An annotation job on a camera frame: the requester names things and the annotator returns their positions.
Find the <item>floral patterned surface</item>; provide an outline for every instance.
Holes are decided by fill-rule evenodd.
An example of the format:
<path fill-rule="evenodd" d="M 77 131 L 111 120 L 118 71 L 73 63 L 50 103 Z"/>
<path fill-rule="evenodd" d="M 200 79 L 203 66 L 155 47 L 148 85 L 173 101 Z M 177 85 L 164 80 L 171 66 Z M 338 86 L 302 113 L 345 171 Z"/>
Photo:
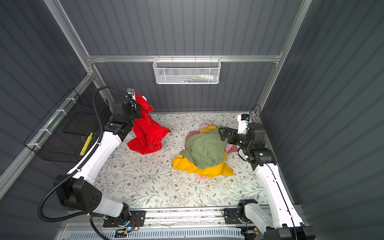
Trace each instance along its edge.
<path fill-rule="evenodd" d="M 237 153 L 228 154 L 225 160 L 234 170 L 233 176 L 200 180 L 195 174 L 175 170 L 170 163 L 184 148 L 190 131 L 197 130 L 207 120 L 217 127 L 237 128 L 237 114 L 153 114 L 156 122 L 172 131 L 162 140 L 163 148 L 146 155 L 131 151 L 127 142 L 135 135 L 130 132 L 101 168 L 95 187 L 132 209 L 228 206 L 249 198 L 268 204 L 255 172 Z"/>

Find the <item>white mesh basket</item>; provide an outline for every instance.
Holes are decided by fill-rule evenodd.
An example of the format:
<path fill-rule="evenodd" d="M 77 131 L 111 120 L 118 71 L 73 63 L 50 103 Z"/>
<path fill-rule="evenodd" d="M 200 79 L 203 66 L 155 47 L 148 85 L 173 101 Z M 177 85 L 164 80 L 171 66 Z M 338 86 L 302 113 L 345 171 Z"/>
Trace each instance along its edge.
<path fill-rule="evenodd" d="M 157 84 L 217 84 L 220 59 L 210 61 L 153 61 Z"/>

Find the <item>yellow object in basket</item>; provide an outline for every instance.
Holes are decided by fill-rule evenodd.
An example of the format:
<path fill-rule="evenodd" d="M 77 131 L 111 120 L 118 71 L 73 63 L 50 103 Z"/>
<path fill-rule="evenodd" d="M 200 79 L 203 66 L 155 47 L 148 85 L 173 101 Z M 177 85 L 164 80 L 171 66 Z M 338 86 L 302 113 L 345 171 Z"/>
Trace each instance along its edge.
<path fill-rule="evenodd" d="M 91 142 L 92 137 L 93 137 L 93 133 L 91 132 L 91 134 L 87 138 L 87 141 L 85 141 L 85 143 L 84 143 L 83 149 L 80 152 L 80 156 L 83 156 L 85 154 L 85 152 L 87 151 L 88 145 Z"/>

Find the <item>metal beam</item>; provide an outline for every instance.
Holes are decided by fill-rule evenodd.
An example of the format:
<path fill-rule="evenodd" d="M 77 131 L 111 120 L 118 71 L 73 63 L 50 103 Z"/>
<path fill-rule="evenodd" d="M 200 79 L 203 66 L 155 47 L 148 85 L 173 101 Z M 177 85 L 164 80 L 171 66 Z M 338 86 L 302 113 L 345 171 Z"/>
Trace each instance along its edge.
<path fill-rule="evenodd" d="M 58 107 L 58 109 L 63 109 L 67 104 L 71 101 L 70 98 L 76 97 L 77 93 L 82 94 L 85 89 L 89 86 L 91 81 L 95 78 L 93 73 L 88 73 L 83 80 L 77 85 L 74 91 L 69 94 L 67 99 L 63 101 L 63 103 Z M 59 112 L 55 111 L 55 113 L 46 121 L 42 128 L 46 128 L 49 126 Z M 36 141 L 36 139 L 40 138 L 41 131 L 37 132 L 36 135 L 32 138 L 30 143 Z M 17 157 L 12 161 L 12 163 L 7 167 L 7 169 L 0 176 L 0 200 L 4 196 L 4 194 L 8 191 L 8 189 L 12 186 L 12 184 L 16 181 L 19 175 L 23 172 L 32 158 L 35 156 L 35 153 L 31 151 L 29 148 L 24 147 L 23 150 L 17 155 Z"/>
<path fill-rule="evenodd" d="M 218 60 L 229 62 L 274 62 L 280 60 L 279 55 L 251 55 L 251 56 L 119 56 L 119 55 L 91 55 L 86 59 L 90 63 L 150 63 L 154 59 L 162 61 L 210 61 Z"/>
<path fill-rule="evenodd" d="M 312 0 L 302 0 L 299 10 L 297 11 L 297 14 L 295 16 L 295 19 L 292 23 L 292 26 L 288 32 L 287 38 L 285 39 L 284 45 L 281 49 L 281 56 L 280 61 L 276 64 L 274 69 L 271 72 L 271 75 L 264 87 L 264 90 L 262 92 L 262 95 L 260 96 L 258 104 L 260 105 L 261 109 L 263 109 L 265 102 L 269 96 L 269 93 L 272 90 L 273 85 L 275 84 L 275 81 L 280 73 L 280 70 L 286 60 L 286 57 L 292 47 L 292 44 L 296 38 L 297 33 L 299 32 L 300 26 L 303 23 L 304 17 L 308 12 L 308 9 L 312 3 Z"/>
<path fill-rule="evenodd" d="M 93 73 L 96 69 L 95 66 L 92 66 L 86 59 L 86 56 L 88 56 L 88 51 L 85 48 L 83 42 L 81 41 L 79 35 L 77 34 L 74 26 L 71 23 L 71 20 L 69 19 L 68 15 L 65 13 L 65 10 L 63 6 L 61 5 L 59 0 L 44 0 L 45 5 L 47 5 L 49 11 L 55 18 L 57 24 L 63 31 L 65 37 L 67 38 L 68 42 L 71 44 L 74 52 L 76 53 L 77 57 L 81 61 L 83 67 L 88 73 Z M 100 74 L 96 74 L 97 78 L 94 79 L 94 84 L 96 87 L 105 86 L 105 83 L 103 79 L 101 78 Z M 107 99 L 110 103 L 113 102 L 113 97 L 110 94 L 108 89 L 104 89 L 100 91 L 100 94 L 103 98 Z"/>

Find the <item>yellow cloth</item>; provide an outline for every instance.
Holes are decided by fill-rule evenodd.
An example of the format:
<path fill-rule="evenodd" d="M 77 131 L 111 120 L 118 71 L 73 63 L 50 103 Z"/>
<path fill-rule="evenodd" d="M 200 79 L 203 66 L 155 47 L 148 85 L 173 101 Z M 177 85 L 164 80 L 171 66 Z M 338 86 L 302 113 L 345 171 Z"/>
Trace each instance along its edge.
<path fill-rule="evenodd" d="M 200 131 L 200 133 L 208 132 L 211 130 L 216 129 L 214 125 L 210 125 L 203 130 Z M 196 167 L 193 163 L 191 163 L 187 158 L 185 158 L 183 155 L 178 155 L 175 157 L 175 159 L 171 162 L 174 169 L 181 170 L 181 171 L 187 171 L 190 173 L 197 173 L 200 176 L 207 176 L 209 178 L 216 177 L 218 175 L 221 176 L 233 176 L 233 169 L 230 168 L 227 164 L 224 163 L 225 158 L 227 156 L 227 153 L 224 152 L 224 160 L 222 163 L 215 167 L 207 167 L 204 169 L 200 169 Z"/>

